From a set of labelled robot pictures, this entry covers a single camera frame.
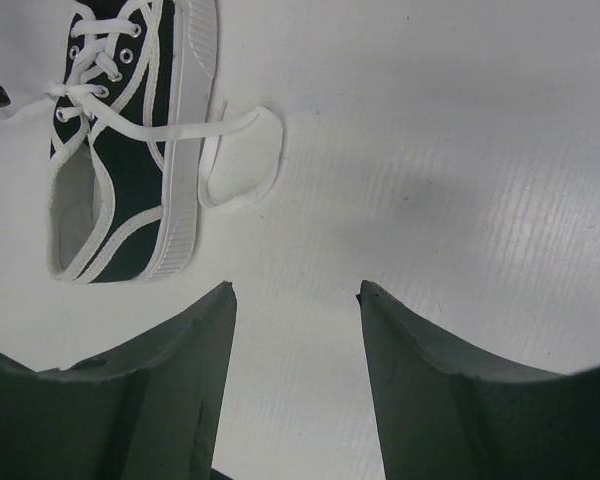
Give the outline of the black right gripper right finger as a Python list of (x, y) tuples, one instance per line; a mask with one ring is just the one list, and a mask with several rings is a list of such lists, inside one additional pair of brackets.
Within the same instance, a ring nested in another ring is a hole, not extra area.
[(357, 300), (387, 478), (600, 479), (600, 366), (502, 358), (370, 281)]

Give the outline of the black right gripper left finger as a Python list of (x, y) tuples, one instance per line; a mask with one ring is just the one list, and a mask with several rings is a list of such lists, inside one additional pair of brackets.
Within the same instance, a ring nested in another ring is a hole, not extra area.
[(66, 370), (0, 353), (0, 479), (216, 479), (237, 301), (219, 284)]

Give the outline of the white shoelace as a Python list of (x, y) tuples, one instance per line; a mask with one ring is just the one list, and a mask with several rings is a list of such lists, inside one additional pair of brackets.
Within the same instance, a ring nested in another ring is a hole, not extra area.
[[(280, 169), (284, 125), (278, 115), (264, 106), (225, 121), (212, 123), (175, 124), (168, 126), (141, 126), (122, 117), (117, 111), (98, 99), (105, 92), (102, 85), (86, 81), (88, 70), (100, 69), (111, 76), (117, 72), (108, 54), (113, 50), (114, 40), (123, 34), (133, 36), (139, 29), (129, 20), (133, 10), (146, 6), (146, 1), (128, 1), (116, 11), (115, 16), (98, 18), (93, 10), (83, 3), (77, 3), (81, 19), (70, 30), (73, 37), (85, 38), (86, 52), (77, 55), (77, 65), (70, 70), (69, 79), (64, 83), (53, 83), (44, 96), (19, 110), (9, 114), (0, 108), (0, 122), (11, 125), (23, 122), (30, 117), (49, 110), (54, 101), (60, 98), (69, 100), (68, 107), (59, 109), (62, 121), (83, 116), (94, 118), (114, 131), (133, 140), (147, 143), (195, 140), (205, 141), (198, 166), (197, 196), (199, 204), (211, 210), (228, 211), (250, 206), (264, 198), (273, 187)], [(275, 148), (274, 161), (263, 180), (250, 191), (232, 197), (224, 203), (212, 201), (208, 192), (208, 181), (213, 172), (220, 138), (247, 128), (252, 123), (263, 120), (273, 125), (275, 139), (270, 145)]]

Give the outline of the black white canvas sneaker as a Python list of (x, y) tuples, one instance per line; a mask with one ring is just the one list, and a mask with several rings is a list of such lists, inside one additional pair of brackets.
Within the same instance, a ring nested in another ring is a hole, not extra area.
[(193, 254), (198, 139), (124, 132), (207, 119), (212, 1), (77, 1), (52, 90), (47, 255), (81, 284), (165, 279)]

